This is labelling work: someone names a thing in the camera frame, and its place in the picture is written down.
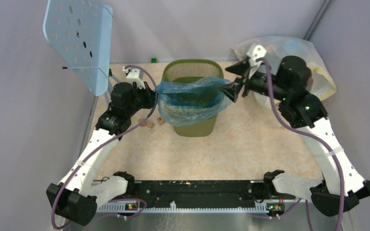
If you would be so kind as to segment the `blue plastic trash bag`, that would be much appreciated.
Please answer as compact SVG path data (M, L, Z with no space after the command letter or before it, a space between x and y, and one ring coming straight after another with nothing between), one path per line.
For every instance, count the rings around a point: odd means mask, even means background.
M203 122L232 103L217 89L217 86L230 82L219 77L204 77L193 83L162 80L157 85L159 114L176 127Z

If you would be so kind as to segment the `green ribbed trash bin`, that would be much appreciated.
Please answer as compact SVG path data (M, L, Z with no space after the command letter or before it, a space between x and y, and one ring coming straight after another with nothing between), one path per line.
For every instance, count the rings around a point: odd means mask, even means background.
M169 63L162 74L162 80L179 83L193 83L204 77L225 79L220 65L208 59L176 60ZM205 137L212 133L218 114L203 122L189 126L173 126L173 129L178 135L183 137Z

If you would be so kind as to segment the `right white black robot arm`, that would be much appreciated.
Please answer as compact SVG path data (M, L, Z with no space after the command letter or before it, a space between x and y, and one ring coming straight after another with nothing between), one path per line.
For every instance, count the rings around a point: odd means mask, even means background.
M321 179L296 177L282 170L267 172L264 194L269 198L290 194L308 200L328 217L351 210L370 196L370 180L355 170L334 135L324 105L307 90L310 68L302 58L291 55L281 59L274 75L264 58L258 63L266 67L265 72L256 71L250 58L228 66L226 71L235 74L236 79L219 90L233 102L251 91L278 100L279 105L273 106L275 116L285 128L303 138L322 172Z

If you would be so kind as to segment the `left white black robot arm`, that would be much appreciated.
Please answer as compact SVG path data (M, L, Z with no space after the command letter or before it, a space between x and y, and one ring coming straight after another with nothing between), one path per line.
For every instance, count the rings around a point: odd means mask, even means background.
M100 116L89 143L71 170L46 190L52 207L51 223L54 230L62 230L69 223L85 226L97 209L117 196L133 197L135 186L131 176L117 173L104 183L93 186L94 177L121 138L144 124L157 106L157 89L147 84L121 82L114 86L111 102Z

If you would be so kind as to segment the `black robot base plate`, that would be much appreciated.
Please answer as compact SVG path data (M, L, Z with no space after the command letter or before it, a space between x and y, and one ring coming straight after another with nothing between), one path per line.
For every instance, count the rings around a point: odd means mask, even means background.
M119 199L145 200L147 208L253 208L265 200L278 200L261 180L142 180L130 183Z

